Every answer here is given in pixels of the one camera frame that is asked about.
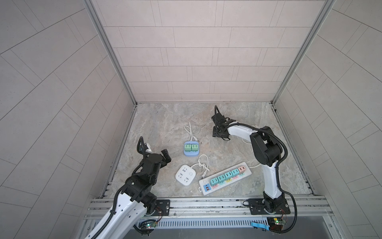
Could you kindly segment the pink plug adapter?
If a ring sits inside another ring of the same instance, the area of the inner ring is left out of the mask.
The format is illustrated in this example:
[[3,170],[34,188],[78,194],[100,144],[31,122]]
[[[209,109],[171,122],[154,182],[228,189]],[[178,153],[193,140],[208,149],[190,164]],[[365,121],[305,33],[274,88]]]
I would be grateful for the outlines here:
[[246,167],[242,165],[238,167],[238,170],[239,170],[239,174],[243,174],[246,171]]

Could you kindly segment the white long power strip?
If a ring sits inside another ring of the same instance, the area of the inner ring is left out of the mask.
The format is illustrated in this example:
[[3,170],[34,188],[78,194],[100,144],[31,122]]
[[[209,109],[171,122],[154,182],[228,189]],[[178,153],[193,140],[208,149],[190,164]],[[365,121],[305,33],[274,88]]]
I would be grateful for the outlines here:
[[232,166],[199,181],[200,191],[208,195],[252,175],[245,162]]

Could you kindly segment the teal blue plug adapter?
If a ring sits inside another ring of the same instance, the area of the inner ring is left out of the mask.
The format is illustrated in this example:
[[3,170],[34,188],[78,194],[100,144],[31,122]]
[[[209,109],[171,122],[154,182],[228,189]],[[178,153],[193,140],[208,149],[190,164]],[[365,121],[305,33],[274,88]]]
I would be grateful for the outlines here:
[[211,185],[211,186],[215,186],[215,185],[217,185],[218,183],[219,183],[219,179],[218,179],[217,177],[212,178],[212,179],[210,180],[210,185]]

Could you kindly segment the green plug adapter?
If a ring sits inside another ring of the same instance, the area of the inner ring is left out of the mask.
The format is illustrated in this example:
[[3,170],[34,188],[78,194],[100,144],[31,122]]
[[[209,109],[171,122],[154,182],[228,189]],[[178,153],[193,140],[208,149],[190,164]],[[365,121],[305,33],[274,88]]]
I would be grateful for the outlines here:
[[184,144],[184,151],[185,152],[192,151],[192,144],[189,144],[189,143]]
[[191,144],[191,149],[192,151],[199,151],[199,144],[198,143]]

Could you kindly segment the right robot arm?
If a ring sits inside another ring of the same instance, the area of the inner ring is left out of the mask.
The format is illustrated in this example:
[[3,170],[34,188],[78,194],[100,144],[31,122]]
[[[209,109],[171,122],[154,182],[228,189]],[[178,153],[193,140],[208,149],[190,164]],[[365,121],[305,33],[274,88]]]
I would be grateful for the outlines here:
[[286,229],[280,229],[276,225],[268,230],[273,233],[285,234],[293,229],[297,221],[297,205],[294,196],[282,189],[279,177],[279,166],[287,158],[288,149],[286,145],[268,126],[257,128],[244,123],[239,123],[234,119],[221,114],[217,106],[214,107],[214,115],[211,117],[213,127],[213,137],[223,140],[230,140],[230,136],[237,136],[251,142],[256,160],[262,166],[265,187],[263,191],[263,202],[260,205],[268,214],[286,211],[282,206],[287,204],[285,195],[289,195],[293,202],[294,218],[291,225]]

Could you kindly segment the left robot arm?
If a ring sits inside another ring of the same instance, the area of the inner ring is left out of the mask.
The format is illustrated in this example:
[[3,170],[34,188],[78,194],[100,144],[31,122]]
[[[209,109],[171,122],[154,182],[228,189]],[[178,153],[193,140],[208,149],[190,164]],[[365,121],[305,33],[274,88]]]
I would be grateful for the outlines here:
[[163,149],[160,154],[152,153],[143,137],[138,140],[137,152],[143,159],[117,190],[108,213],[86,236],[87,239],[122,239],[132,228],[142,236],[148,236],[156,228],[160,219],[140,220],[155,211],[164,214],[156,206],[157,197],[151,193],[151,188],[157,183],[160,169],[172,159],[167,149]]

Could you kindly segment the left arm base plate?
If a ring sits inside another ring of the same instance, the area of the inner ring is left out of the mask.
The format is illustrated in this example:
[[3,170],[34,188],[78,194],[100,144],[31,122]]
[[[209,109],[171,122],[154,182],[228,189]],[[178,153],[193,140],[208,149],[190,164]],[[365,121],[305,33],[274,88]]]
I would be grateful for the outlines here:
[[171,201],[168,199],[156,200],[155,204],[149,204],[145,216],[168,216]]

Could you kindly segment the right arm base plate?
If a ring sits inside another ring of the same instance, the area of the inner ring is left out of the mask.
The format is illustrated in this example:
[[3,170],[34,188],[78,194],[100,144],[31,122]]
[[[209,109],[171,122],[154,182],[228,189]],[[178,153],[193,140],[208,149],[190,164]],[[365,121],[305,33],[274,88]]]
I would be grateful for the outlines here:
[[252,198],[243,203],[244,206],[249,207],[251,215],[281,215],[290,214],[290,207],[287,200],[280,196],[276,199],[271,198]]

